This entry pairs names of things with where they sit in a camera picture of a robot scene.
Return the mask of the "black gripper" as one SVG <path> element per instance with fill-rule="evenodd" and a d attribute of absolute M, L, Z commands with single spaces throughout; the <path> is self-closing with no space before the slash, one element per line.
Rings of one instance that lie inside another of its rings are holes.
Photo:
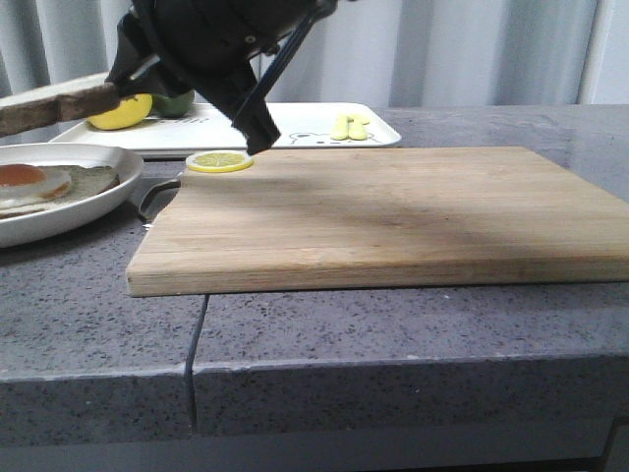
<path fill-rule="evenodd" d="M 117 25 L 117 52 L 105 81 L 120 97 L 177 97 L 193 87 L 231 121 L 254 155 L 270 149 L 280 132 L 264 98 L 255 96 L 249 61 L 273 55 L 269 71 L 282 74 L 314 23 L 336 8 L 335 1 L 134 1 L 131 18 Z M 173 73 L 200 74 L 187 85 Z"/>

